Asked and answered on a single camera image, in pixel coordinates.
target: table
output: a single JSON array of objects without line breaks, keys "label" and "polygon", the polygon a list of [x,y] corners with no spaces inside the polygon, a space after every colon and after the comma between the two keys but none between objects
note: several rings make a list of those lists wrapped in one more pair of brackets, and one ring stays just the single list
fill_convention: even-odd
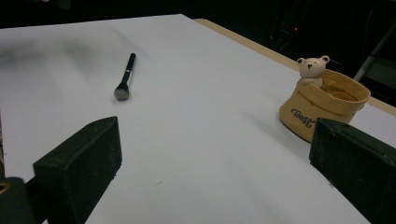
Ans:
[{"label": "table", "polygon": [[[183,15],[0,31],[7,176],[117,116],[123,162],[87,223],[368,223],[278,120],[295,70]],[[132,98],[113,91],[136,53]],[[396,146],[394,116],[351,122]]]}]

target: teddy bear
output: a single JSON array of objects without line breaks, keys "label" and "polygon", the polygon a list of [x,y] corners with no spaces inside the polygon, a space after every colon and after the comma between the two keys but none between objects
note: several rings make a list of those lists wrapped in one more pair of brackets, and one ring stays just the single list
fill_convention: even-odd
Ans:
[{"label": "teddy bear", "polygon": [[303,84],[314,83],[319,88],[323,82],[321,75],[326,70],[326,64],[330,61],[329,56],[323,55],[320,58],[299,58],[297,64],[300,67],[300,76]]}]

